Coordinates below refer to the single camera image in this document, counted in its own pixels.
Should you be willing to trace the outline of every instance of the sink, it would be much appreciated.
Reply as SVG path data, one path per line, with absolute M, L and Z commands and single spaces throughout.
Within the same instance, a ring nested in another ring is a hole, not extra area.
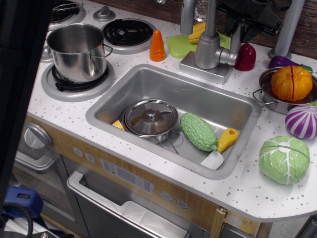
M 169 140 L 154 144 L 111 124 L 122 121 L 125 109 L 147 98 L 158 98 L 173 104 L 178 111 L 178 122 Z M 191 112 L 202 117 L 218 138 L 227 128 L 236 129 L 240 136 L 223 153 L 224 163 L 211 170 L 200 163 L 210 152 L 195 147 L 180 126 L 180 117 Z M 254 99 L 238 95 L 191 78 L 171 73 L 148 64 L 133 67 L 114 84 L 86 113 L 89 124 L 121 137 L 146 150 L 178 163 L 189 170 L 211 179 L 222 179 L 234 170 L 262 113 Z

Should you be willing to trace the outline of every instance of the black cord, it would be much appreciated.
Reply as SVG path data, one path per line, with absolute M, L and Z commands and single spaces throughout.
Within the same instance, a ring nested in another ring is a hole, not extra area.
M 32 233 L 33 233 L 33 220 L 32 220 L 32 217 L 31 217 L 31 214 L 30 214 L 30 211 L 29 209 L 19 205 L 19 204 L 15 204 L 15 203 L 11 203 L 11 202 L 7 202 L 3 205 L 2 209 L 13 209 L 13 210 L 16 210 L 16 211 L 19 211 L 21 212 L 27 222 L 28 222 L 28 234 L 26 235 L 26 238 L 31 238 L 32 237 Z
M 292 5 L 292 0 L 287 0 L 288 5 L 287 6 L 278 6 L 275 2 L 275 0 L 273 1 L 273 6 L 275 7 L 276 10 L 278 11 L 286 11 L 287 9 L 290 8 L 290 6 Z

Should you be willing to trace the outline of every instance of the green cutting board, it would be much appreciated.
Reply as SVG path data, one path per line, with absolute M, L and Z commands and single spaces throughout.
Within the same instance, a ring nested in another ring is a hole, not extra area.
M 166 40 L 168 50 L 173 58 L 182 59 L 190 51 L 196 51 L 197 44 L 191 44 L 188 40 L 188 36 L 170 36 Z M 229 48 L 229 39 L 220 34 L 220 45 L 226 49 Z

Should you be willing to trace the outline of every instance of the green toy cabbage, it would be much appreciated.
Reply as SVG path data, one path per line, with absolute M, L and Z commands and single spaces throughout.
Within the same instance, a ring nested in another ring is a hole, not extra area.
M 259 154 L 262 173 L 280 184 L 299 182 L 309 164 L 307 144 L 295 137 L 277 136 L 267 140 Z

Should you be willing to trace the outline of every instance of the stove burner ring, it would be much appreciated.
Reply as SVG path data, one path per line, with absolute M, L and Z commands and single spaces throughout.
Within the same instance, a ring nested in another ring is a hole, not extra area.
M 60 76 L 60 74 L 58 73 L 58 70 L 56 69 L 55 65 L 53 65 L 52 67 L 52 75 L 54 79 L 56 80 L 55 86 L 58 89 L 58 91 L 60 92 L 63 92 L 64 90 L 79 91 L 79 90 L 91 89 L 93 87 L 96 87 L 100 83 L 102 83 L 108 76 L 108 68 L 106 68 L 104 74 L 100 78 L 91 82 L 87 82 L 87 83 L 71 83 L 71 82 L 65 81 L 64 79 L 62 79 L 63 77 Z
M 73 1 L 58 0 L 51 14 L 51 23 L 61 22 L 74 14 L 77 15 L 79 7 L 81 6 Z
M 103 29 L 105 39 L 115 46 L 135 46 L 147 41 L 153 35 L 153 29 L 138 20 L 118 19 Z

